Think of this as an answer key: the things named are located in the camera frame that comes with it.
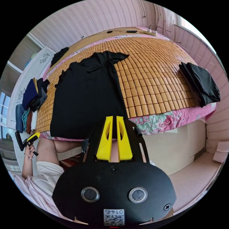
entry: person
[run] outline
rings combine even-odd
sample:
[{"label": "person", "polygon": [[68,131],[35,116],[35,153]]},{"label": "person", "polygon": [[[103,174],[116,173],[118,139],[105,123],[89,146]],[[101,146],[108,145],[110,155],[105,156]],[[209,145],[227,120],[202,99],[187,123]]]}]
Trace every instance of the person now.
[{"label": "person", "polygon": [[[22,175],[9,172],[16,186],[30,202],[55,216],[69,221],[72,220],[64,217],[57,209],[52,199],[52,193],[59,177],[64,172],[64,169],[59,164],[57,154],[76,147],[81,147],[81,142],[40,138],[37,145],[38,156],[36,157],[37,175],[33,175],[32,161],[34,160],[34,151],[36,150],[33,145],[30,147],[26,146],[25,148]],[[142,156],[143,161],[146,162],[144,154]],[[118,161],[118,146],[117,141],[115,141],[112,143],[111,162]],[[76,218],[74,222],[87,224],[78,221]]]}]

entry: knee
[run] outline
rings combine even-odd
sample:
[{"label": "knee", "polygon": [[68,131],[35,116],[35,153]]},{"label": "knee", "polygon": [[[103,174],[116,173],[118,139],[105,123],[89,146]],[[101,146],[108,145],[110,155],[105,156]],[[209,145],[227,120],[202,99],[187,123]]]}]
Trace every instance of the knee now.
[{"label": "knee", "polygon": [[40,138],[39,142],[37,144],[37,151],[39,151],[41,149],[44,149],[44,148],[47,148],[47,147],[50,148],[52,146],[55,146],[53,140],[50,140],[50,139],[47,139],[47,138]]}]

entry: bed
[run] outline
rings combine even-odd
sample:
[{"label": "bed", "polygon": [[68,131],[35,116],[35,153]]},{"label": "bed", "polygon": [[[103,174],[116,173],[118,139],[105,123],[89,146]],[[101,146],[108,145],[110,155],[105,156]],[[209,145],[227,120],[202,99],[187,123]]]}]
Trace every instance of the bed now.
[{"label": "bed", "polygon": [[44,75],[44,80],[49,79],[50,86],[48,99],[38,112],[37,131],[41,132],[41,137],[63,141],[82,140],[50,136],[55,93],[53,87],[60,72],[66,70],[71,62],[81,61],[93,52],[105,50],[130,54],[129,60],[116,64],[116,70],[129,120],[136,123],[144,135],[172,130],[198,119],[205,122],[213,115],[216,103],[197,107],[179,72],[181,61],[196,64],[192,58],[168,38],[143,34],[142,29],[138,29],[137,34],[108,37],[85,45],[62,59]]}]

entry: knob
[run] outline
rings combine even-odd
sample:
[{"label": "knob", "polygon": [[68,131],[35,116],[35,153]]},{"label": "knob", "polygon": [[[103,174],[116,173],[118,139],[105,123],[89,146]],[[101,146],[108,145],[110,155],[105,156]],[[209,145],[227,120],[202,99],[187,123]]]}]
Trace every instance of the knob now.
[{"label": "knob", "polygon": [[93,187],[85,187],[81,191],[81,197],[86,202],[96,202],[99,199],[99,192],[96,188]]},{"label": "knob", "polygon": [[144,188],[136,187],[129,192],[129,200],[132,203],[142,203],[148,196]]}]

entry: bracelet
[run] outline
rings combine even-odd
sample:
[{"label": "bracelet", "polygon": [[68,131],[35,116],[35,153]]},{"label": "bracelet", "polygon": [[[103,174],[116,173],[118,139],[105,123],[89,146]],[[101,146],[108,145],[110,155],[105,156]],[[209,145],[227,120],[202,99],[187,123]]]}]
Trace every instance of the bracelet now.
[{"label": "bracelet", "polygon": [[[24,153],[24,155],[26,156],[26,154]],[[26,156],[27,158],[29,158],[29,159],[33,159],[33,157],[28,157],[28,156]]]}]

